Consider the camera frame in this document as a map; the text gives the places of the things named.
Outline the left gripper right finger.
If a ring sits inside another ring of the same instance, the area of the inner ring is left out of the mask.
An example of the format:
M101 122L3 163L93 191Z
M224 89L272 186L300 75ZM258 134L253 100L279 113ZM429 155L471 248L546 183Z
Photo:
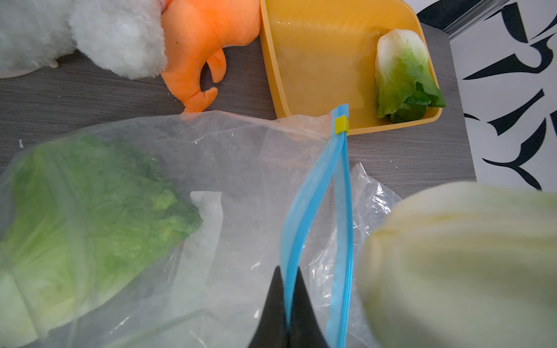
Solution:
M288 336L291 348L328 348L316 320L313 306L303 280L301 270L297 271L292 301L292 312Z

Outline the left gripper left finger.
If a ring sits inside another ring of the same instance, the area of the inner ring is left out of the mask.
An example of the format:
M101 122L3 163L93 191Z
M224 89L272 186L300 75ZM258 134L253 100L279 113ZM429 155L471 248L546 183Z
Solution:
M288 346L284 284L277 266L265 300L260 322L249 348L284 348Z

